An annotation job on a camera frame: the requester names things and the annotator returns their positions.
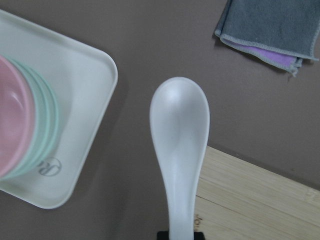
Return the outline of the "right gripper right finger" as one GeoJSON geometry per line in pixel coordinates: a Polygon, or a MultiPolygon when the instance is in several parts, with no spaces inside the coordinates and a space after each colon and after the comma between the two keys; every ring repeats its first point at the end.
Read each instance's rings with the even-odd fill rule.
{"type": "Polygon", "coordinates": [[[193,232],[193,239],[194,240],[204,240],[204,233],[201,231],[194,231],[193,232]]]}

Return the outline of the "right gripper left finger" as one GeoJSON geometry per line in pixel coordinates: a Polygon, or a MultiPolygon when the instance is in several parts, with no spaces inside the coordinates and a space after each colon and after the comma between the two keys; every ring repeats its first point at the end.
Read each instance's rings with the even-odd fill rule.
{"type": "Polygon", "coordinates": [[[169,232],[168,231],[157,232],[156,240],[169,240],[169,232]]]}

